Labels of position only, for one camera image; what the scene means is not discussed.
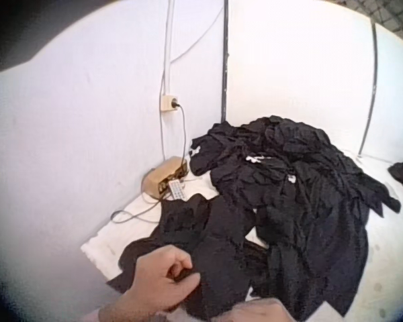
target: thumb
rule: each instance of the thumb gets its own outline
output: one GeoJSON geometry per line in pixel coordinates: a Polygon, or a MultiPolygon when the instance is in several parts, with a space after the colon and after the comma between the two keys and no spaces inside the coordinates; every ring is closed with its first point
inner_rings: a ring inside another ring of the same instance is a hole
{"type": "Polygon", "coordinates": [[[193,273],[178,282],[173,290],[173,299],[180,303],[200,284],[200,273],[193,273]]]}

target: black pole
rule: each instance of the black pole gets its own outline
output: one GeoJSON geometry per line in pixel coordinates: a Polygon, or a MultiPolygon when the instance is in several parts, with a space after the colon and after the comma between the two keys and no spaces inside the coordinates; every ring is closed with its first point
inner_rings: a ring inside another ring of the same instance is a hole
{"type": "Polygon", "coordinates": [[[221,122],[226,120],[227,110],[227,60],[228,60],[228,0],[224,0],[224,44],[222,55],[221,122]]]}
{"type": "Polygon", "coordinates": [[[373,55],[375,58],[375,66],[373,69],[373,87],[371,92],[371,102],[370,102],[370,110],[369,116],[367,117],[367,124],[365,126],[363,141],[361,142],[360,150],[358,151],[358,156],[361,156],[361,153],[364,148],[365,139],[367,137],[367,132],[369,131],[371,115],[373,114],[373,106],[375,105],[376,99],[376,89],[377,89],[377,34],[376,34],[376,24],[373,20],[371,20],[371,34],[373,36],[373,55]]]}

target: wall socket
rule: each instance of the wall socket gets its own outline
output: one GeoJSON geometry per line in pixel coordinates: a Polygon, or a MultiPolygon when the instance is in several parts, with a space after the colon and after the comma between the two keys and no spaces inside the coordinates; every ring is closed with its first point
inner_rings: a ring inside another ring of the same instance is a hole
{"type": "Polygon", "coordinates": [[[160,110],[162,112],[176,111],[176,107],[172,106],[173,100],[175,100],[177,102],[177,97],[172,96],[172,95],[162,95],[161,96],[160,110]]]}

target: vertical pipe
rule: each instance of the vertical pipe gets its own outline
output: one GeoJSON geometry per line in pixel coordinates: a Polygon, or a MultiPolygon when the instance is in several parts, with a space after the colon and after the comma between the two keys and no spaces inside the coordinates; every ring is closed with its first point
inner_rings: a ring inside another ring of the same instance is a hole
{"type": "Polygon", "coordinates": [[[361,153],[364,148],[365,139],[367,137],[367,132],[369,131],[371,115],[373,114],[373,106],[375,105],[376,99],[376,89],[377,89],[377,34],[376,34],[376,24],[373,20],[371,20],[371,34],[373,36],[373,55],[374,55],[374,69],[373,69],[373,86],[371,91],[371,102],[370,102],[370,110],[369,116],[367,117],[367,124],[365,126],[363,141],[361,141],[360,150],[358,151],[358,156],[361,156],[361,153]]]}
{"type": "Polygon", "coordinates": [[[227,106],[227,60],[228,60],[228,0],[224,0],[224,39],[222,54],[222,101],[221,101],[221,122],[226,120],[227,106]]]}
{"type": "Polygon", "coordinates": [[[164,91],[163,94],[170,94],[170,55],[172,49],[173,12],[175,10],[175,0],[169,0],[167,7],[166,22],[166,42],[164,50],[164,91]]]}

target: hand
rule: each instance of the hand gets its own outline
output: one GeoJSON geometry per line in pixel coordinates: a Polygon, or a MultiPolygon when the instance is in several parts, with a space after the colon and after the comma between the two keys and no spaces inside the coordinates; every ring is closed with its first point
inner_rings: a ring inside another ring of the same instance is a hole
{"type": "Polygon", "coordinates": [[[295,322],[277,299],[253,300],[239,303],[213,322],[295,322]]]}
{"type": "Polygon", "coordinates": [[[116,303],[100,310],[100,322],[145,321],[178,305],[200,283],[199,273],[175,282],[184,268],[193,268],[191,256],[172,245],[139,257],[132,287],[116,303]]]}

